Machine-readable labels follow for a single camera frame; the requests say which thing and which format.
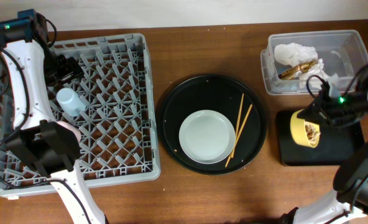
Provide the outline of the white napkin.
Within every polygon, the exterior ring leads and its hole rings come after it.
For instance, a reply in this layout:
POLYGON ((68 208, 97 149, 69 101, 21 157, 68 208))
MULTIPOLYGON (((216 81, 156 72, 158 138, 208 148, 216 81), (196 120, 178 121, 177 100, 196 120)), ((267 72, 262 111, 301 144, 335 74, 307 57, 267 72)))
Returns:
POLYGON ((279 44, 274 49, 275 60, 282 65, 297 66, 301 63, 318 59, 314 47, 307 47, 296 43, 279 44))
MULTIPOLYGON (((312 66, 307 73, 300 75, 300 88, 306 88, 306 81, 312 75, 317 75, 318 77, 322 78, 324 81, 328 82, 329 84, 333 84, 333 86, 338 87, 339 83, 339 76, 337 73, 329 76, 324 70, 324 63, 323 59, 319 59, 317 64, 312 66)), ((312 78, 309 81, 310 90, 316 91, 321 89, 321 82, 317 78, 312 78)))

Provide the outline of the light blue plastic cup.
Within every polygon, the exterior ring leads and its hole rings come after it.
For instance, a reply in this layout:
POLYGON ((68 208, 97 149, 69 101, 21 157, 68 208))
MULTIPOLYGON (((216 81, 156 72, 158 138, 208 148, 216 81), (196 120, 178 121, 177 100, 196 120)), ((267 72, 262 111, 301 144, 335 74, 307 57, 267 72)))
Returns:
POLYGON ((62 110, 70 116, 79 116, 86 109, 79 94, 71 88, 62 88, 57 92, 56 99, 62 110))

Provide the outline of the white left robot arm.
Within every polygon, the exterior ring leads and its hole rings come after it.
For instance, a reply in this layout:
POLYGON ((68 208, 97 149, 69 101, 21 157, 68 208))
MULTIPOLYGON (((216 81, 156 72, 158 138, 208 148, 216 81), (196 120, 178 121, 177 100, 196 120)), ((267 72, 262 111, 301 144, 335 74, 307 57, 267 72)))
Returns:
POLYGON ((14 132, 2 143, 59 194, 74 223, 107 223, 80 171, 80 131, 57 121, 44 77, 44 50, 36 41, 0 47, 14 96, 14 132))

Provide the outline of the yellow bowl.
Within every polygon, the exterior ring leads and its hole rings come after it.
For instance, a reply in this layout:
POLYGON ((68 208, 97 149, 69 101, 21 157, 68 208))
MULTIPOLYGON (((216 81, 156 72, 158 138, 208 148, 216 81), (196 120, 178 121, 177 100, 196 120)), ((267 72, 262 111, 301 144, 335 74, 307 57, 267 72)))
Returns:
POLYGON ((306 136, 306 131, 305 131, 305 121, 306 120, 303 118, 297 117, 300 112, 302 112, 302 110, 298 110, 294 112, 290 119, 290 132, 291 132, 292 138, 294 142, 300 146, 315 148, 316 146, 313 147, 310 145, 310 143, 308 142, 307 136, 306 136))

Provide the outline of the wooden chopstick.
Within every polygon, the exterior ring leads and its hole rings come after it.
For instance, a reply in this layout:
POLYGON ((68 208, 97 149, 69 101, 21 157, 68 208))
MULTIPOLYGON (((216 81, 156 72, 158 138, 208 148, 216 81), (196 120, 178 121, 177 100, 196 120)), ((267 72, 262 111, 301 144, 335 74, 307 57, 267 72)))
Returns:
POLYGON ((239 138, 241 137, 241 134, 243 132, 244 126, 245 126, 245 124, 246 124, 246 122, 248 120, 248 117, 249 117, 249 115, 250 115, 250 113, 252 111, 252 108, 253 108, 253 104, 251 104, 249 106, 248 110, 247 110, 247 113, 245 115, 245 118, 244 118, 244 120, 243 120, 243 122, 241 124, 241 127, 239 128, 238 134, 236 136, 236 141, 235 141, 234 147, 233 147, 233 149, 232 149, 232 151, 231 151, 231 153, 230 153, 230 155, 229 155, 229 157, 228 157, 228 159, 227 159, 227 161, 225 163, 225 167, 227 167, 229 165, 230 160, 233 159, 233 157, 234 157, 236 146, 238 144, 239 138))
MULTIPOLYGON (((239 105, 239 111, 238 111, 238 116, 237 116, 236 129, 235 129, 235 134, 236 134, 235 144, 237 143, 237 137, 238 137, 238 132, 239 132, 239 123, 240 123, 240 120, 241 120, 243 101, 244 101, 244 93, 241 96, 241 102, 240 102, 240 105, 239 105)), ((232 159, 234 157, 234 150, 235 150, 235 146, 233 147, 233 149, 230 153, 230 159, 232 159)))

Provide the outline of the food scraps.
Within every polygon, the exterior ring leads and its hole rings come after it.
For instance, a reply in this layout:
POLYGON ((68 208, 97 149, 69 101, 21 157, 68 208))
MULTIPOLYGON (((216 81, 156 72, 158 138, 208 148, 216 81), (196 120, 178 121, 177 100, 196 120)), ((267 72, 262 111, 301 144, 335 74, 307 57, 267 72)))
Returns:
POLYGON ((317 146, 321 134, 320 126, 318 124, 305 121, 305 131, 310 145, 313 147, 317 146))

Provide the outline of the white plate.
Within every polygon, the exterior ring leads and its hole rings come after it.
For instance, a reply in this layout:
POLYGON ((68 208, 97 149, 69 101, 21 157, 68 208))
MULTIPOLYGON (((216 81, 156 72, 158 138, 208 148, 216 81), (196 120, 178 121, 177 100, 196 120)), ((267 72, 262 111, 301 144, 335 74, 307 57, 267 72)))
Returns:
POLYGON ((216 164, 230 155, 236 133, 225 115, 213 110, 199 110, 182 122, 179 143, 183 152, 200 164, 216 164))

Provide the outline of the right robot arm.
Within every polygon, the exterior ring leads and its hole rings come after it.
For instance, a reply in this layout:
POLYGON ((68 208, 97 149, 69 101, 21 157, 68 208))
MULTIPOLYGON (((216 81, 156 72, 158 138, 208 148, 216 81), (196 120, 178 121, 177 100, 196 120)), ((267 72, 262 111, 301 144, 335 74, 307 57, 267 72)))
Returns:
MULTIPOLYGON (((319 128, 346 128, 368 114, 368 64, 351 80, 354 92, 338 92, 322 81, 318 96, 303 110, 289 112, 290 137, 299 146, 308 145, 305 123, 319 128)), ((283 214, 278 223, 346 223, 368 216, 368 141, 336 172, 333 190, 318 201, 283 214)))

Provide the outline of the gold coffee sachet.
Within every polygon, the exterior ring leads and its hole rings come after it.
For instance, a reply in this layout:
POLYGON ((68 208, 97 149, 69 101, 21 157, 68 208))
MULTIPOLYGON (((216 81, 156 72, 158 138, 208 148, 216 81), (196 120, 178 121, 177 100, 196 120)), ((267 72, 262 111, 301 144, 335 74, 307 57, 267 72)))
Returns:
POLYGON ((307 73, 309 69, 317 64, 317 60, 312 60, 310 62, 301 63, 299 65, 296 65, 281 74, 278 75, 279 79, 281 80, 293 80, 296 79, 301 74, 307 73))

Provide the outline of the pink plastic cup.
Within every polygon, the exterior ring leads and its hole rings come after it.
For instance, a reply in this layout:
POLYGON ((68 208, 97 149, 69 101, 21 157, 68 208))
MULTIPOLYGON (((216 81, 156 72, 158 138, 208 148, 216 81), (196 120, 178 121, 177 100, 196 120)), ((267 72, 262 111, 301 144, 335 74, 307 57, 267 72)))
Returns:
POLYGON ((63 126, 64 128, 70 130, 71 132, 74 133, 76 140, 78 141, 78 143, 80 143, 81 141, 81 132, 79 129, 77 129, 76 127, 70 125, 69 123, 66 123, 64 121, 58 121, 57 122, 60 126, 63 126))

